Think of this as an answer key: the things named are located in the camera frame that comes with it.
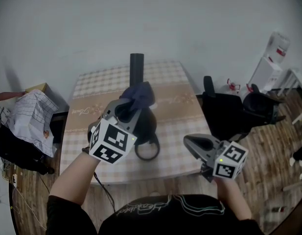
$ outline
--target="checkered tablecloth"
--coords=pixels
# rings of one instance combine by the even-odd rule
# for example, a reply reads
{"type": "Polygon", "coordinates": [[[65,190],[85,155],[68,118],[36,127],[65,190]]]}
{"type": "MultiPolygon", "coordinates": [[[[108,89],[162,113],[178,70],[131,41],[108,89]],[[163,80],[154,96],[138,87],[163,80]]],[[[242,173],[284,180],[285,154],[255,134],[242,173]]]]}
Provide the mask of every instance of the checkered tablecloth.
{"type": "MultiPolygon", "coordinates": [[[[210,134],[210,131],[180,62],[144,64],[144,81],[150,82],[155,94],[156,109],[153,113],[157,119],[160,154],[155,160],[145,162],[132,150],[116,165],[101,162],[96,173],[104,184],[176,177],[200,170],[201,164],[185,148],[183,138],[193,133],[210,134]]],[[[88,125],[128,86],[129,65],[79,76],[65,127],[60,173],[80,154],[83,147],[88,146],[88,125]]],[[[144,144],[139,149],[148,152],[154,147],[144,144]]]]}

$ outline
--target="table leg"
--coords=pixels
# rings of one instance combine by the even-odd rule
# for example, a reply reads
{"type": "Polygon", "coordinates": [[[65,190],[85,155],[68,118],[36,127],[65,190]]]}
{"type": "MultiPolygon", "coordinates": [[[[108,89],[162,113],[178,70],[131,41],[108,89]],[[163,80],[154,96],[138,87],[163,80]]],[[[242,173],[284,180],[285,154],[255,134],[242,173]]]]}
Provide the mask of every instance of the table leg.
{"type": "Polygon", "coordinates": [[[295,120],[293,120],[292,124],[295,124],[299,120],[302,120],[302,113],[295,120]]]}
{"type": "Polygon", "coordinates": [[[294,76],[294,80],[292,81],[292,83],[290,83],[290,87],[288,89],[288,91],[286,92],[286,95],[288,95],[290,93],[290,91],[293,89],[294,85],[296,85],[298,82],[296,80],[296,77],[294,76]]]}
{"type": "Polygon", "coordinates": [[[284,84],[282,85],[280,91],[278,92],[277,96],[280,96],[283,93],[283,90],[286,88],[286,85],[289,83],[289,81],[292,80],[292,77],[294,75],[292,74],[291,71],[288,71],[287,75],[284,78],[284,84]]]}
{"type": "Polygon", "coordinates": [[[302,181],[282,188],[282,191],[292,190],[295,187],[302,186],[302,181]]]}

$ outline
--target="hand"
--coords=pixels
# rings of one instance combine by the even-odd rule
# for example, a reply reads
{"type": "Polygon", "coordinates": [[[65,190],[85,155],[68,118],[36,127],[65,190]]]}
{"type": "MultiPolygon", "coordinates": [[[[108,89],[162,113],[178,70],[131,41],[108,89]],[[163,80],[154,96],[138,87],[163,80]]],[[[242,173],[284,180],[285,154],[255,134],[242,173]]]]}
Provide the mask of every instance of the hand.
{"type": "Polygon", "coordinates": [[[15,96],[23,96],[26,94],[26,92],[16,92],[15,94],[15,96]]]}
{"type": "Polygon", "coordinates": [[[218,199],[227,204],[239,220],[251,219],[251,210],[235,180],[214,177],[218,199]]]}

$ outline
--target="office chair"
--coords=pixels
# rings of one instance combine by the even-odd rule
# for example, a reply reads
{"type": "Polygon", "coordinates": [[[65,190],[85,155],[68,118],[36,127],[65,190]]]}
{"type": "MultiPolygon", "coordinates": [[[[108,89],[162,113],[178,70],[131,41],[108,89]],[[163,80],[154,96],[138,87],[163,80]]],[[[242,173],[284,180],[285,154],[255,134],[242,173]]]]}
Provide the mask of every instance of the office chair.
{"type": "Polygon", "coordinates": [[[246,137],[252,127],[275,124],[285,116],[278,117],[281,101],[261,94],[254,85],[242,103],[236,95],[215,93],[210,76],[204,77],[202,110],[211,134],[219,140],[239,141],[246,137]]]}

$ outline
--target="shoe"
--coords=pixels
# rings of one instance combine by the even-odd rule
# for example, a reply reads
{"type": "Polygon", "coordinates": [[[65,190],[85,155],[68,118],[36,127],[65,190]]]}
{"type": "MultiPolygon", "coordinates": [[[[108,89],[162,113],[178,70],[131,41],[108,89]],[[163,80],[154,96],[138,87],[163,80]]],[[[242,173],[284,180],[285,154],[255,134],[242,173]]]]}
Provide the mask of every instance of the shoe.
{"type": "Polygon", "coordinates": [[[295,159],[293,157],[291,157],[289,163],[290,163],[290,166],[292,167],[295,163],[295,159]]]}
{"type": "Polygon", "coordinates": [[[52,167],[47,167],[47,174],[52,175],[55,173],[55,170],[52,167]]]}

